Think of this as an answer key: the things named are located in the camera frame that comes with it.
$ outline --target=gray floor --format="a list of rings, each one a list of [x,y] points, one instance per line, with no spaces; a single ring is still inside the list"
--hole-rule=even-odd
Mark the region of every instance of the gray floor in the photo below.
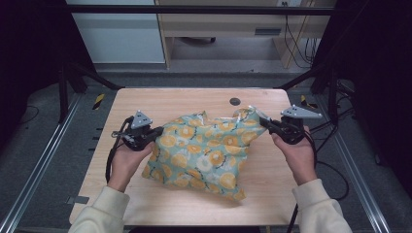
[[[172,66],[169,70],[153,65],[136,65],[128,70],[102,69],[101,75],[117,84],[126,86],[181,86],[181,87],[262,87],[279,86],[307,70],[293,65],[290,69],[281,66],[277,51],[270,39],[218,38],[215,44],[207,40],[181,39],[175,43]],[[101,128],[115,98],[116,92],[86,79],[89,88],[81,94],[79,108],[73,116],[65,136],[31,197],[25,213],[19,220],[19,232],[67,231],[68,217],[72,206],[66,204],[68,196],[75,196],[82,184],[88,163],[97,145]],[[288,91],[291,103],[300,104],[300,96],[309,103],[325,101],[323,95],[313,96],[308,91],[310,80]],[[17,200],[20,191],[29,179],[31,171],[58,121],[58,88],[51,85],[34,93],[22,124],[11,135],[13,138],[1,152],[0,157],[0,217],[3,219]],[[99,110],[93,110],[95,98],[104,93]],[[79,94],[70,96],[76,99]],[[341,103],[339,112],[351,108],[349,101]],[[324,122],[305,121],[311,127]],[[330,131],[329,128],[314,135],[317,144]],[[361,174],[373,193],[392,232],[412,232],[412,201],[397,182],[392,170],[375,164],[373,152],[360,126],[352,116],[340,120],[338,131],[351,155],[360,167]],[[340,150],[330,140],[320,151],[319,159],[341,171],[350,182],[349,196],[340,202],[345,218],[355,232],[375,232],[364,206],[354,189]],[[318,166],[319,176],[332,197],[344,192],[342,180],[327,167]],[[285,227],[272,227],[272,232],[285,232]]]

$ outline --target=human hand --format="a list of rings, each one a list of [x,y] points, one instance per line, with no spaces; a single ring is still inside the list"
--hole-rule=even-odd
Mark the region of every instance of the human hand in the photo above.
[[[140,163],[151,154],[154,145],[154,142],[150,142],[141,151],[133,151],[126,145],[118,147],[112,161],[112,176],[107,186],[119,192],[125,192]]]
[[[305,131],[309,132],[307,126],[304,126],[304,128]],[[273,133],[272,140],[284,154],[297,185],[308,183],[318,178],[314,166],[314,152],[306,138],[296,145],[289,145],[281,137]]]

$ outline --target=sleeve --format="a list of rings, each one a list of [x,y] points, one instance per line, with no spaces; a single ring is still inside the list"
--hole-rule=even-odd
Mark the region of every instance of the sleeve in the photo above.
[[[293,189],[302,233],[352,232],[336,200],[330,199],[320,179]]]
[[[123,216],[129,196],[108,186],[103,187],[100,195],[90,207],[85,207],[70,227],[72,232],[123,232]]]

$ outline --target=table surface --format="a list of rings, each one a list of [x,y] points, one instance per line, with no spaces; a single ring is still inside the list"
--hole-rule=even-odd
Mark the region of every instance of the table surface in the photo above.
[[[229,103],[231,98],[239,106]],[[89,197],[91,205],[106,185],[107,156],[123,121],[141,110],[161,126],[177,117],[206,111],[208,117],[232,117],[239,108],[255,106],[268,116],[280,119],[291,103],[281,89],[261,88],[125,88],[119,90],[91,159],[79,196]],[[217,194],[163,185],[142,178],[149,157],[141,163],[127,187],[130,196],[125,225],[285,225],[295,205],[295,182],[282,152],[264,132],[252,141],[247,163],[238,179],[246,199],[230,201]],[[86,206],[75,204],[70,222]]]

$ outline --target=crumpled fabric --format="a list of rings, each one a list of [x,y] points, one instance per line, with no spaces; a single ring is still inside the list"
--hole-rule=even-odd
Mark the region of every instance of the crumpled fabric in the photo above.
[[[246,198],[237,178],[251,141],[266,130],[254,107],[240,109],[233,117],[209,119],[206,112],[181,116],[163,127],[144,178],[231,200]]]

